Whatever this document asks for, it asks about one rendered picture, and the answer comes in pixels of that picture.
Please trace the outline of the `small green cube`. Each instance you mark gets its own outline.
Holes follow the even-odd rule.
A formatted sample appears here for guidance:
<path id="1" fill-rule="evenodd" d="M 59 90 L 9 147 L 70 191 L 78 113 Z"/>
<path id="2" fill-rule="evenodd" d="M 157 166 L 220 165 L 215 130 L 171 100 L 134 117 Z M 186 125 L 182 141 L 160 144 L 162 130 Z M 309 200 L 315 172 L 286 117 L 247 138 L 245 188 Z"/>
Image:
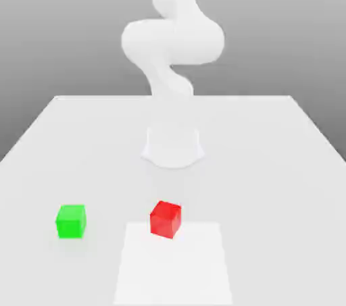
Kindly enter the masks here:
<path id="1" fill-rule="evenodd" d="M 82 238 L 87 225 L 85 206 L 62 205 L 57 213 L 55 225 L 59 238 Z"/>

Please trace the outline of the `small red cube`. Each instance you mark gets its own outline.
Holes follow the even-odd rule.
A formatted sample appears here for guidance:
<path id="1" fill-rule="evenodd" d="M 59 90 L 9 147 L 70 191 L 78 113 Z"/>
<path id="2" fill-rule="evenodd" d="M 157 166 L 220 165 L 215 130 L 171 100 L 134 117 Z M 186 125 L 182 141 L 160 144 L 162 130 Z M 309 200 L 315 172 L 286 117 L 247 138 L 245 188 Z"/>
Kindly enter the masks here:
<path id="1" fill-rule="evenodd" d="M 173 239 L 181 225 L 182 207 L 159 201 L 149 216 L 152 234 Z"/>

